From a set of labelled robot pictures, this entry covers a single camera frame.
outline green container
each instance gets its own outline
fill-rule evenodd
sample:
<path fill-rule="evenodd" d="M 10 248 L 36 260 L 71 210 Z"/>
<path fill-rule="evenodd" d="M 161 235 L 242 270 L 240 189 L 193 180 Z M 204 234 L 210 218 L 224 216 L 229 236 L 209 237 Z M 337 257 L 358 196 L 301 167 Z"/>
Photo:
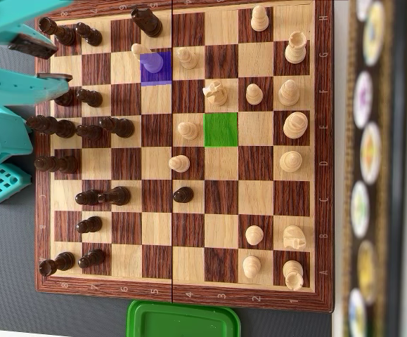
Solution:
<path fill-rule="evenodd" d="M 127 337 L 240 337 L 240 321 L 229 308 L 134 300 Z"/>

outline dark pawn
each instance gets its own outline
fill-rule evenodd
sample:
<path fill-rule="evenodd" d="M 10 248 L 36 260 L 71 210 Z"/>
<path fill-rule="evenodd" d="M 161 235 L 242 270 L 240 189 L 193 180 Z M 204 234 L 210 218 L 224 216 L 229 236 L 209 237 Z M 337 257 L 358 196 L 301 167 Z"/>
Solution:
<path fill-rule="evenodd" d="M 66 156 L 63 158 L 52 157 L 39 157 L 34 161 L 36 170 L 42 172 L 56 172 L 74 173 L 78 169 L 78 161 L 75 157 Z"/>
<path fill-rule="evenodd" d="M 69 270 L 75 264 L 74 254 L 66 251 L 56 256 L 55 260 L 45 260 L 39 264 L 39 272 L 42 276 L 50 276 L 56 273 L 56 270 Z"/>
<path fill-rule="evenodd" d="M 98 216 L 92 216 L 89 219 L 80 221 L 75 225 L 75 229 L 78 233 L 94 233 L 102 228 L 103 222 Z"/>
<path fill-rule="evenodd" d="M 89 190 L 77 194 L 75 201 L 79 205 L 97 205 L 98 204 L 98 191 Z"/>
<path fill-rule="evenodd" d="M 100 120 L 100 126 L 106 131 L 115 133 L 119 137 L 128 138 L 134 132 L 134 124 L 129 119 L 117 119 L 113 117 L 105 117 Z"/>
<path fill-rule="evenodd" d="M 100 107 L 103 102 L 102 95 L 94 90 L 79 89 L 77 98 L 83 103 L 88 103 L 90 107 Z"/>
<path fill-rule="evenodd" d="M 83 22 L 78 22 L 75 30 L 91 46 L 97 47 L 102 43 L 102 34 L 97 29 L 90 28 Z"/>
<path fill-rule="evenodd" d="M 156 37 L 162 31 L 160 19 L 149 8 L 135 8 L 131 11 L 131 18 L 150 37 Z"/>
<path fill-rule="evenodd" d="M 99 140 L 102 138 L 103 129 L 98 125 L 78 125 L 77 136 L 87 138 L 90 140 Z"/>
<path fill-rule="evenodd" d="M 181 187 L 174 193 L 174 201 L 186 203 L 194 198 L 194 191 L 190 187 Z"/>
<path fill-rule="evenodd" d="M 93 249 L 78 260 L 78 266 L 81 269 L 89 268 L 93 265 L 100 265 L 104 260 L 105 252 L 101 249 Z"/>
<path fill-rule="evenodd" d="M 39 29 L 44 34 L 54 34 L 58 42 L 65 46 L 71 46 L 75 42 L 75 32 L 73 29 L 65 26 L 58 26 L 56 22 L 50 18 L 42 18 L 39 21 Z"/>
<path fill-rule="evenodd" d="M 113 205 L 122 206 L 128 203 L 128 201 L 130 201 L 130 198 L 131 194 L 127 188 L 117 186 L 109 192 L 100 193 L 98 195 L 98 202 L 101 204 L 103 202 L 109 202 Z"/>

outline chess piece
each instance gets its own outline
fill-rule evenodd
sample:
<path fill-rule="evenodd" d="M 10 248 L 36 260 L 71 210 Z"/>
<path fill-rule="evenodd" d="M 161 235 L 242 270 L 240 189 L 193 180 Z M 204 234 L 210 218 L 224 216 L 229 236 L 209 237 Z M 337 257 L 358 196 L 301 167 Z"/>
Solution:
<path fill-rule="evenodd" d="M 190 187 L 181 187 L 174 192 L 173 198 L 175 202 L 185 204 L 194 198 L 194 191 Z"/>
<path fill-rule="evenodd" d="M 176 56 L 179 59 L 181 66 L 186 69 L 193 69 L 197 65 L 198 58 L 196 54 L 189 51 L 186 47 L 179 48 L 176 52 Z"/>
<path fill-rule="evenodd" d="M 252 20 L 251 20 L 252 29 L 257 32 L 262 32 L 266 30 L 269 26 L 269 17 L 267 16 L 266 9 L 261 6 L 255 6 L 252 12 Z"/>
<path fill-rule="evenodd" d="M 243 262 L 244 275 L 248 279 L 255 278 L 261 270 L 261 261 L 256 256 L 248 256 Z"/>
<path fill-rule="evenodd" d="M 125 118 L 117 119 L 114 117 L 105 117 L 100 120 L 100 126 L 121 138 L 128 138 L 134 132 L 133 122 Z"/>
<path fill-rule="evenodd" d="M 83 22 L 77 23 L 75 31 L 91 46 L 97 47 L 102 43 L 102 34 L 97 29 L 90 28 Z"/>
<path fill-rule="evenodd" d="M 176 156 L 169 159 L 169 167 L 179 173 L 186 172 L 189 169 L 190 162 L 187 156 Z"/>
<path fill-rule="evenodd" d="M 225 104 L 228 94 L 220 81 L 212 81 L 208 87 L 203 88 L 203 94 L 208 101 L 217 107 Z"/>
<path fill-rule="evenodd" d="M 65 46 L 71 46 L 75 42 L 75 32 L 73 29 L 58 26 L 56 22 L 50 18 L 42 18 L 39 20 L 39 30 L 47 35 L 54 34 L 58 42 Z"/>
<path fill-rule="evenodd" d="M 298 102 L 300 98 L 300 90 L 294 80 L 288 79 L 278 92 L 278 99 L 281 104 L 290 107 Z"/>
<path fill-rule="evenodd" d="M 109 192 L 100 193 L 98 195 L 98 203 L 109 202 L 112 205 L 123 206 L 131 199 L 130 191 L 122 186 L 117 186 Z"/>
<path fill-rule="evenodd" d="M 100 265 L 103 261 L 105 261 L 105 252 L 101 249 L 93 249 L 78 260 L 78 266 L 84 269 L 93 265 Z"/>
<path fill-rule="evenodd" d="M 63 158 L 52 157 L 39 157 L 34 161 L 34 167 L 41 172 L 56 172 L 74 173 L 78 169 L 78 161 L 75 157 L 66 156 Z"/>
<path fill-rule="evenodd" d="M 306 237 L 303 231 L 297 226 L 287 226 L 283 230 L 283 246 L 297 250 L 304 249 L 306 247 Z"/>
<path fill-rule="evenodd" d="M 308 119 L 303 112 L 293 112 L 285 120 L 283 126 L 284 134 L 291 138 L 297 139 L 303 136 L 308 128 Z"/>
<path fill-rule="evenodd" d="M 77 194 L 75 202 L 79 205 L 93 206 L 98 204 L 98 191 L 89 190 Z"/>
<path fill-rule="evenodd" d="M 285 50 L 285 57 L 289 63 L 296 65 L 306 56 L 306 36 L 302 32 L 293 32 Z"/>
<path fill-rule="evenodd" d="M 194 123 L 188 121 L 181 122 L 178 124 L 178 132 L 183 136 L 184 139 L 192 140 L 196 139 L 198 136 L 198 128 Z"/>
<path fill-rule="evenodd" d="M 103 221 L 98 216 L 92 216 L 89 219 L 80 221 L 75 225 L 75 229 L 78 233 L 94 233 L 102 228 Z"/>
<path fill-rule="evenodd" d="M 44 260 L 39 264 L 39 273 L 42 276 L 50 276 L 56 273 L 56 270 L 66 271 L 75 264 L 74 254 L 69 251 L 58 254 L 55 260 Z"/>
<path fill-rule="evenodd" d="M 245 231 L 245 238 L 249 244 L 256 246 L 264 238 L 264 232 L 258 226 L 250 226 Z"/>
<path fill-rule="evenodd" d="M 101 93 L 94 90 L 79 89 L 77 98 L 83 103 L 88 103 L 90 107 L 100 107 L 103 102 Z"/>
<path fill-rule="evenodd" d="M 251 105 L 258 105 L 263 98 L 263 93 L 260 87 L 256 84 L 252 83 L 247 87 L 247 92 L 245 94 L 245 98 L 247 98 L 248 103 Z"/>
<path fill-rule="evenodd" d="M 103 135 L 103 129 L 98 125 L 78 125 L 77 136 L 89 140 L 99 140 Z"/>
<path fill-rule="evenodd" d="M 286 286 L 290 290 L 300 290 L 303 286 L 303 267 L 297 261 L 288 261 L 283 266 Z"/>
<path fill-rule="evenodd" d="M 280 158 L 281 169 L 285 172 L 295 172 L 302 165 L 302 156 L 297 151 L 284 153 Z"/>
<path fill-rule="evenodd" d="M 150 37 L 156 37 L 162 31 L 162 23 L 160 19 L 158 19 L 149 8 L 135 8 L 131 11 L 131 19 Z"/>
<path fill-rule="evenodd" d="M 54 117 L 31 116 L 27 119 L 27 126 L 40 133 L 53 135 L 61 138 L 69 138 L 75 134 L 75 125 L 71 121 L 62 119 L 58 121 Z"/>

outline pawn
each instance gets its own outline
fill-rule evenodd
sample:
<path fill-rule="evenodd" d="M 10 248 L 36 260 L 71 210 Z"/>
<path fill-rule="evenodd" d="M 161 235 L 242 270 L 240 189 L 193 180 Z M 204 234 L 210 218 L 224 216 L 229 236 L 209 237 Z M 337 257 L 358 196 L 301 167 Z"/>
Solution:
<path fill-rule="evenodd" d="M 185 204 L 194 198 L 194 191 L 190 187 L 180 187 L 174 192 L 173 198 L 175 202 Z"/>
<path fill-rule="evenodd" d="M 72 268 L 75 264 L 74 254 L 66 251 L 58 254 L 55 260 L 45 260 L 39 264 L 39 273 L 42 276 L 50 276 L 56 273 L 56 270 L 66 271 Z"/>
<path fill-rule="evenodd" d="M 75 225 L 75 229 L 78 233 L 94 233 L 102 228 L 102 219 L 98 216 L 92 216 L 89 219 L 80 221 Z"/>
<path fill-rule="evenodd" d="M 187 156 L 175 156 L 169 159 L 169 167 L 179 173 L 186 172 L 189 169 L 190 161 Z"/>
<path fill-rule="evenodd" d="M 178 124 L 178 132 L 183 136 L 184 139 L 192 140 L 196 139 L 198 136 L 198 128 L 194 123 L 188 121 L 181 122 Z"/>
<path fill-rule="evenodd" d="M 300 98 L 300 90 L 294 80 L 288 79 L 278 92 L 278 99 L 281 104 L 290 107 L 298 102 Z"/>
<path fill-rule="evenodd" d="M 100 265 L 103 261 L 105 261 L 105 252 L 101 249 L 93 249 L 78 260 L 78 266 L 85 269 L 93 265 Z"/>
<path fill-rule="evenodd" d="M 247 87 L 247 92 L 245 98 L 247 98 L 248 103 L 251 105 L 258 105 L 263 98 L 263 93 L 260 87 L 252 83 Z"/>
<path fill-rule="evenodd" d="M 117 186 L 109 192 L 100 193 L 97 198 L 99 204 L 109 202 L 112 205 L 123 206 L 130 201 L 131 194 L 127 188 Z"/>
<path fill-rule="evenodd" d="M 103 102 L 101 93 L 94 90 L 79 89 L 77 98 L 83 103 L 88 103 L 90 107 L 100 107 Z"/>
<path fill-rule="evenodd" d="M 262 32 L 266 30 L 269 26 L 269 17 L 267 16 L 266 9 L 261 6 L 255 6 L 252 12 L 252 20 L 251 20 L 252 29 L 257 32 Z"/>
<path fill-rule="evenodd" d="M 83 22 L 77 23 L 75 31 L 91 46 L 97 47 L 102 43 L 102 34 L 97 29 L 90 28 Z"/>
<path fill-rule="evenodd" d="M 106 131 L 115 133 L 121 138 L 128 138 L 134 132 L 134 124 L 129 119 L 105 117 L 104 119 L 101 119 L 99 123 Z"/>
<path fill-rule="evenodd" d="M 189 49 L 183 47 L 179 48 L 176 52 L 176 56 L 179 59 L 181 66 L 186 69 L 193 69 L 198 62 L 197 56 Z"/>

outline wooden chessboard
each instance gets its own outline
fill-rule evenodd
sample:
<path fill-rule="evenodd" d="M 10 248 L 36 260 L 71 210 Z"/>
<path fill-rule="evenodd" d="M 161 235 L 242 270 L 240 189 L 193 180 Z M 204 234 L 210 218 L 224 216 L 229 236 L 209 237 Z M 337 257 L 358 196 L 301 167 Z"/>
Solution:
<path fill-rule="evenodd" d="M 270 25 L 258 33 L 251 29 L 250 18 L 261 2 Z M 79 2 L 49 16 L 62 25 L 85 22 L 100 30 L 103 43 L 91 47 L 78 40 L 73 47 L 58 46 L 49 61 L 37 61 L 37 71 L 71 74 L 74 90 L 101 92 L 103 105 L 95 109 L 75 102 L 64 108 L 49 102 L 39 105 L 37 114 L 86 125 L 106 116 L 123 117 L 133 121 L 135 133 L 126 139 L 105 133 L 97 142 L 36 134 L 37 156 L 74 155 L 81 162 L 74 175 L 37 173 L 36 264 L 62 251 L 79 258 L 100 248 L 108 255 L 104 264 L 88 270 L 75 266 L 47 278 L 37 273 L 37 289 L 331 311 L 332 1 L 189 1 L 174 3 L 173 10 L 170 3 L 159 1 L 152 5 L 163 25 L 156 38 L 135 26 L 126 1 L 87 6 Z M 291 65 L 284 50 L 297 30 L 308 39 L 307 57 Z M 155 85 L 145 82 L 130 51 L 133 43 L 160 52 L 170 77 Z M 175 52 L 182 46 L 198 56 L 196 68 L 180 66 Z M 214 79 L 228 90 L 221 107 L 210 105 L 202 94 Z M 300 87 L 299 102 L 291 108 L 278 100 L 287 79 Z M 251 83 L 264 92 L 256 106 L 245 99 Z M 301 138 L 291 140 L 283 134 L 283 123 L 295 111 L 308 116 L 309 127 Z M 178 134 L 182 121 L 198 126 L 195 140 Z M 228 140 L 224 133 L 235 137 Z M 303 157 L 295 173 L 282 171 L 278 163 L 290 150 Z M 190 159 L 185 173 L 171 172 L 167 165 L 179 154 Z M 118 185 L 131 191 L 126 206 L 75 203 L 75 195 L 83 190 Z M 193 188 L 195 196 L 178 204 L 172 193 L 183 186 Z M 103 219 L 102 230 L 78 235 L 74 225 L 90 216 Z M 245 239 L 250 225 L 264 231 L 257 246 Z M 308 244 L 302 251 L 283 248 L 288 225 L 305 233 Z M 247 256 L 258 257 L 262 264 L 254 279 L 243 274 Z M 300 291 L 285 285 L 282 268 L 287 260 L 304 268 Z"/>

